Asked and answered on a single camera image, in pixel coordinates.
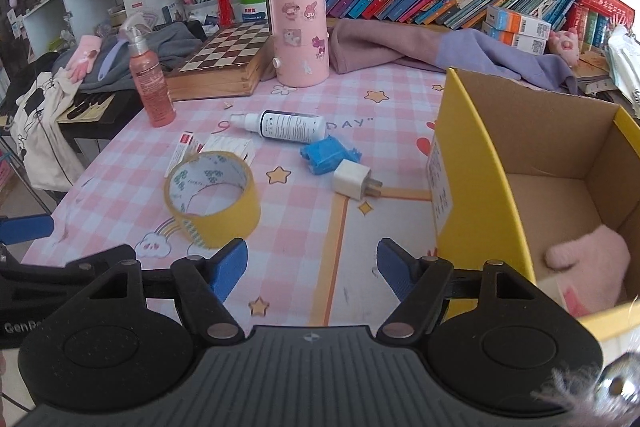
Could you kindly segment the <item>orange white box lower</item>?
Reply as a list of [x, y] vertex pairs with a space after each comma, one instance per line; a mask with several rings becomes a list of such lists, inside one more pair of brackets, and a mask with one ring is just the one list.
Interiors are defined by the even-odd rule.
[[512, 48], [519, 49], [530, 54], [542, 55], [544, 54], [544, 50], [547, 47], [546, 39], [524, 36], [521, 34], [514, 34], [514, 32], [498, 30], [491, 27], [486, 22], [482, 23], [482, 31], [484, 32], [484, 34], [506, 44], [507, 46], [512, 46]]

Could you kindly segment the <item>red thick dictionary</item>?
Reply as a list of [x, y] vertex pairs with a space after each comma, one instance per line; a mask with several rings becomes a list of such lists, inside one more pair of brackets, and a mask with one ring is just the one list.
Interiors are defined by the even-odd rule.
[[634, 9], [620, 0], [578, 0], [591, 11], [609, 18], [615, 18], [630, 29], [634, 24]]

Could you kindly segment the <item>white small box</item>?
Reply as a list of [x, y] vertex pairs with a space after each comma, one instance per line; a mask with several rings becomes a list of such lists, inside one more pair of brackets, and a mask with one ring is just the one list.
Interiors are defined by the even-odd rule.
[[211, 134], [201, 147], [201, 153], [226, 152], [238, 156], [247, 165], [252, 165], [255, 158], [256, 148], [252, 139], [235, 138], [234, 136], [224, 136], [222, 134]]

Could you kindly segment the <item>pink glove on clothes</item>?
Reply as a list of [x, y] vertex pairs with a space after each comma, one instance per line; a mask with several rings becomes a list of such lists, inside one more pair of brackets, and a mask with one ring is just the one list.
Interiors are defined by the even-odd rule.
[[102, 39], [96, 35], [84, 35], [70, 60], [65, 65], [65, 72], [72, 83], [85, 79], [93, 70], [93, 64], [100, 53]]

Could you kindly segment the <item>wooden chess board box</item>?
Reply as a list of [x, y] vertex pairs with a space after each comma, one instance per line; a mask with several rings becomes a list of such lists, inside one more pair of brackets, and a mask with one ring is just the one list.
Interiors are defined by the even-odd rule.
[[167, 76], [174, 101], [250, 96], [274, 75], [269, 25], [242, 23], [221, 29]]

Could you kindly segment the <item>white charger plug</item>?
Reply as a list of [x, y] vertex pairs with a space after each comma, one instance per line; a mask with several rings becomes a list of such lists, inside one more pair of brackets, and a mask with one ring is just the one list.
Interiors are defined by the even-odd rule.
[[334, 170], [332, 187], [337, 194], [363, 200], [366, 196], [380, 197], [383, 183], [373, 178], [369, 167], [343, 159]]

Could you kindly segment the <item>pink pig plush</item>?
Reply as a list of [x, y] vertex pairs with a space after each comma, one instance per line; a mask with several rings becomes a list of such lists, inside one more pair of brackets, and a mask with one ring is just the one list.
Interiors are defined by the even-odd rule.
[[552, 54], [561, 57], [568, 66], [577, 66], [580, 55], [577, 29], [572, 27], [569, 30], [551, 31], [548, 48]]

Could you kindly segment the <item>yellow cardboard box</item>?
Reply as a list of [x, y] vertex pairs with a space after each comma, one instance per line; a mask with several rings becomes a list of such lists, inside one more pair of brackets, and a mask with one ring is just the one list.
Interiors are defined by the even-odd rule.
[[613, 103], [449, 69], [426, 167], [437, 251], [501, 259], [565, 310], [544, 253], [606, 225], [630, 263], [616, 306], [578, 317], [600, 340], [639, 328], [639, 127]]

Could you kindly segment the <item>pink cylinder container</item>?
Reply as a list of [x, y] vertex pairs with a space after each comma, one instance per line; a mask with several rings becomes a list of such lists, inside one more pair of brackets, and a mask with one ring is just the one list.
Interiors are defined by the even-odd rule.
[[330, 75], [326, 0], [267, 0], [273, 67], [280, 83], [307, 88]]

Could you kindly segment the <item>pink knit glove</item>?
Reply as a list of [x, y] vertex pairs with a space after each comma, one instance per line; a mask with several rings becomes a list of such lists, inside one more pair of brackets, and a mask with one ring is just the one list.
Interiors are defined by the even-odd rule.
[[550, 247], [544, 263], [555, 273], [567, 311], [586, 317], [616, 306], [630, 252], [620, 234], [600, 225], [579, 239]]

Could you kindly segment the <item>purple pink cloth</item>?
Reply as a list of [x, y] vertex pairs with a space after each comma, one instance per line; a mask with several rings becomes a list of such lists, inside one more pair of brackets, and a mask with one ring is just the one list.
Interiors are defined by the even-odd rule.
[[457, 68], [552, 92], [578, 92], [574, 74], [561, 57], [530, 54], [475, 29], [439, 31], [377, 20], [339, 20], [330, 30], [328, 51], [337, 74], [398, 63], [442, 72]]

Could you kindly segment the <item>orange white box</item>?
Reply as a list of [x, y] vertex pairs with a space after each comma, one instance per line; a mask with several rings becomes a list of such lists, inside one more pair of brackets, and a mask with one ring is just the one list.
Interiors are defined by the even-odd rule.
[[550, 24], [541, 18], [523, 15], [495, 5], [488, 6], [485, 20], [495, 30], [527, 37], [547, 40], [551, 32]]
[[498, 30], [491, 27], [486, 22], [482, 23], [482, 31], [484, 32], [484, 34], [506, 44], [507, 46], [512, 46], [512, 48], [519, 49], [530, 54], [542, 55], [544, 54], [544, 50], [547, 47], [546, 39], [524, 36], [521, 34], [514, 34], [514, 32]]

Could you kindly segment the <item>white tote bag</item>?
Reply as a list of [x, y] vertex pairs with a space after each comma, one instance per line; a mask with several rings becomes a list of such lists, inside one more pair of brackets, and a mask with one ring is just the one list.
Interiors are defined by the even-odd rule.
[[37, 190], [68, 192], [85, 170], [58, 124], [78, 89], [79, 83], [60, 67], [42, 72], [16, 101], [10, 132], [29, 183]]

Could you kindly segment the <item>white dropper bottle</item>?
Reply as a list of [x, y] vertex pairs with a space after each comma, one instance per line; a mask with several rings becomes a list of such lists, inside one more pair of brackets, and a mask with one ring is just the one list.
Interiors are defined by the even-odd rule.
[[282, 110], [232, 114], [230, 124], [271, 140], [311, 144], [326, 137], [326, 121], [323, 117]]

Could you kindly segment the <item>yellow tape roll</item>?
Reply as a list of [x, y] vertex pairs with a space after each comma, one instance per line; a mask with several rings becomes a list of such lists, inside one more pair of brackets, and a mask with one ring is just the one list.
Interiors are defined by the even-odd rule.
[[191, 243], [208, 249], [247, 239], [260, 219], [252, 170], [238, 156], [221, 150], [194, 156], [172, 169], [164, 201]]

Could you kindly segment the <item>orange white box upper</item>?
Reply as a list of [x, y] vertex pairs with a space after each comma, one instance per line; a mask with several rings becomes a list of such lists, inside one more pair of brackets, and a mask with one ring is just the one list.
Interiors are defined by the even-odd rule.
[[551, 32], [550, 24], [541, 18], [523, 15], [495, 5], [488, 6], [485, 20], [495, 30], [527, 37], [547, 40]]

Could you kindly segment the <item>pink spray bottle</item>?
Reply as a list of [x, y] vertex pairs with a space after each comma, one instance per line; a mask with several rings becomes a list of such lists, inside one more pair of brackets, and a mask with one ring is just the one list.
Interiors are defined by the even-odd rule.
[[141, 12], [131, 15], [120, 26], [120, 35], [128, 42], [129, 70], [146, 115], [153, 128], [161, 128], [175, 120], [176, 111], [160, 59], [148, 43], [151, 32]]

